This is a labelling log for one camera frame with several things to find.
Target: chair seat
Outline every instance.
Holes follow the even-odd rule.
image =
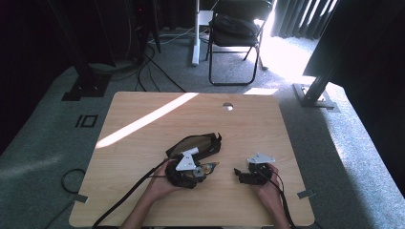
[[[236,36],[224,31],[215,30],[214,44],[220,47],[255,47],[259,44],[257,36]]]

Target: hand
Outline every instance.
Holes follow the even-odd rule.
[[[173,160],[167,161],[155,171],[154,176],[159,177],[152,177],[151,181],[148,184],[148,187],[144,192],[146,198],[149,198],[151,201],[155,202],[181,189],[181,187],[176,187],[172,183],[170,183],[166,177],[160,177],[166,175],[164,171],[166,170],[167,165],[172,161]]]
[[[269,163],[267,165],[275,174],[278,174],[278,169],[276,167]],[[274,184],[272,184],[271,182],[267,182],[263,186],[251,185],[251,187],[259,197],[260,201],[267,208],[271,220],[274,223],[274,228],[287,229],[289,228],[289,223],[284,212],[279,191],[279,182],[275,174],[271,176],[271,181],[273,181],[273,183],[276,184],[277,187],[274,186]]]
[[[168,163],[170,163],[170,160],[162,164],[155,171],[154,176],[159,177],[152,177],[145,192],[135,205],[134,210],[132,210],[131,214],[122,223],[121,229],[141,228],[155,201],[165,198],[167,195],[181,189],[180,187],[173,186],[165,177],[164,170],[166,170]]]
[[[268,167],[275,173],[278,174],[278,169],[268,163]],[[277,180],[277,176],[273,174],[271,176],[271,181],[273,181],[277,187],[279,187],[279,182]],[[281,204],[281,197],[280,197],[280,192],[277,187],[274,186],[274,184],[267,182],[263,186],[261,185],[251,185],[252,189],[256,192],[257,196],[259,199],[262,201],[264,205],[274,205],[274,204]]]

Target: gray carpet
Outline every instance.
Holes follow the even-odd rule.
[[[161,54],[156,53],[153,60],[187,92],[244,94],[258,88],[262,89],[260,92],[272,93],[279,100],[306,187],[316,194],[310,202],[316,221],[323,228],[405,228],[405,200],[344,90],[332,84],[327,87],[340,112],[304,108],[297,99],[292,83],[313,80],[300,73],[316,41],[273,38],[269,42],[276,46],[284,42],[286,47],[292,48],[284,48],[288,52],[273,52],[272,48],[267,48],[265,52],[270,56],[264,58],[264,62],[271,60],[272,63],[265,63],[269,69],[264,71],[259,67],[257,79],[247,87],[210,85],[204,43],[198,67],[191,66],[192,41],[189,39],[162,45]],[[296,58],[296,53],[292,52],[295,49],[307,54],[303,55],[304,64],[291,61]],[[219,80],[250,77],[253,69],[250,61],[243,62],[240,56],[232,54],[219,54],[215,58],[214,74]],[[283,67],[271,69],[276,61],[286,64],[284,71]],[[72,199],[62,189],[60,180],[69,170],[86,170],[114,93],[134,91],[138,82],[135,73],[114,75],[104,97],[62,102],[63,94],[72,88],[76,78],[75,69],[70,68],[55,80],[1,155],[0,228],[45,228],[66,206],[66,211],[50,228],[71,228],[72,206],[68,204]],[[140,81],[147,91],[156,92],[158,88],[162,92],[181,91],[153,64],[142,69]],[[88,123],[78,122],[86,115]],[[68,181],[70,188],[78,188],[80,174]]]

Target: black cable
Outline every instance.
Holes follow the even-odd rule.
[[[273,180],[271,180],[271,178],[265,176],[262,172],[260,172],[259,170],[256,170],[257,173],[259,173],[262,177],[264,177],[268,182],[270,182],[272,185],[274,185],[274,187],[277,188],[277,190],[280,193],[281,196],[281,200],[283,202],[283,208],[284,208],[284,212],[286,214],[288,223],[291,225],[292,229],[296,229],[297,227],[295,226],[294,222],[292,221],[291,218],[291,214],[289,213],[289,209],[288,209],[288,204],[287,204],[287,200],[286,200],[286,196],[284,195],[284,184],[283,184],[283,190],[280,189],[280,187],[273,182]]]
[[[151,68],[149,65],[148,65],[148,70],[149,70],[149,77],[151,78],[153,85],[155,85],[155,88],[158,90],[158,92],[160,92],[160,88],[158,87],[158,85],[156,84],[156,82],[152,76]]]
[[[84,171],[84,170],[82,170],[82,169],[73,169],[73,170],[69,170],[68,172],[66,172],[63,176],[62,176],[62,179],[61,179],[61,184],[62,184],[62,188],[63,188],[63,190],[65,190],[67,193],[69,193],[69,194],[78,194],[78,190],[77,191],[72,191],[72,190],[70,190],[70,189],[68,189],[67,187],[66,187],[66,185],[65,185],[65,179],[66,179],[66,177],[70,174],[70,173],[73,173],[73,172],[80,172],[80,173],[83,173],[83,176],[86,174],[86,172]],[[66,206],[62,209],[62,211],[60,211],[53,219],[51,219],[51,221],[50,222],[48,222],[48,224],[44,227],[44,229],[48,229],[48,228],[50,228],[51,227],[51,225],[53,224],[53,222],[56,220],[56,219],[58,219],[69,207],[71,207],[73,204],[74,204],[75,202],[74,201],[71,201],[71,202],[69,202],[68,204],[66,204]]]
[[[69,175],[70,173],[73,173],[73,172],[80,172],[80,173],[83,174],[83,176],[86,174],[86,172],[85,172],[84,170],[82,170],[82,169],[69,170],[68,172],[66,172],[66,173],[63,175],[62,179],[60,180],[60,183],[61,183],[61,185],[62,185],[63,190],[65,190],[65,192],[70,193],[70,194],[78,194],[78,190],[77,190],[77,191],[72,191],[72,190],[68,189],[68,188],[66,187],[66,185],[65,185],[65,178],[66,178],[66,176]]]
[[[118,208],[119,205],[121,205],[128,197],[130,197],[135,190],[137,190],[137,188],[143,183],[143,181],[145,181],[145,179],[149,178],[153,173],[155,173],[155,171],[162,165],[164,164],[166,161],[168,161],[169,159],[171,159],[171,157],[165,159],[163,162],[161,162],[157,167],[151,169],[148,173],[146,173],[145,176],[143,176],[140,180],[138,180],[138,182],[128,191],[127,194],[125,194],[116,204],[113,205],[113,207],[111,207],[106,213],[104,213],[104,215],[102,215],[93,225],[93,229],[96,229],[98,227],[98,225],[108,217],[108,215],[110,215],[112,212],[114,212],[114,210],[116,210]]]
[[[65,208],[63,208],[63,210],[60,211],[60,212],[47,224],[46,227],[44,227],[44,229],[50,228],[51,225],[53,224],[53,222],[54,222],[56,219],[58,219],[58,218],[59,218],[70,206],[72,206],[73,204],[74,204],[73,201],[69,202],[69,203],[65,206]]]
[[[159,70],[161,70],[162,73],[164,73],[164,75],[172,82],[174,83],[179,89],[181,89],[184,93],[185,93],[185,89],[182,88],[178,83],[176,83],[176,81],[174,81],[152,58],[150,58],[147,54],[145,55],[146,58],[149,59],[149,61],[151,61],[156,67],[158,67]]]

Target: dark wall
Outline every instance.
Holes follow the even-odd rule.
[[[124,1],[60,1],[86,62],[114,65],[127,53],[128,58],[137,54],[135,35],[128,51],[128,31],[136,29],[136,18],[130,25]],[[48,0],[0,2],[0,154],[53,81],[74,63],[49,9]]]
[[[305,75],[342,86],[405,193],[405,2],[341,0]]]
[[[0,4],[0,154],[69,66],[35,1]]]

